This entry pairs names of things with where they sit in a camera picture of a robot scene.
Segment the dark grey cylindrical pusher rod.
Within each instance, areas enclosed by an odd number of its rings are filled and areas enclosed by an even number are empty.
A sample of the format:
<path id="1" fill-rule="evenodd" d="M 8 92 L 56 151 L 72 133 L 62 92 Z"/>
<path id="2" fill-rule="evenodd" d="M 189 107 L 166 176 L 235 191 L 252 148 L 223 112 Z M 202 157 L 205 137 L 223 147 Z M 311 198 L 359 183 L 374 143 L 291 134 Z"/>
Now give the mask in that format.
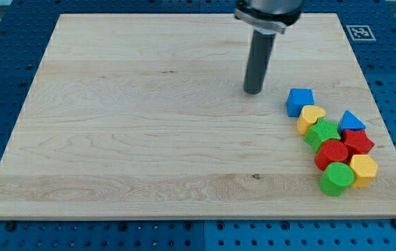
<path id="1" fill-rule="evenodd" d="M 243 83 L 244 92 L 251 95 L 261 92 L 274 42 L 275 34 L 253 31 Z"/>

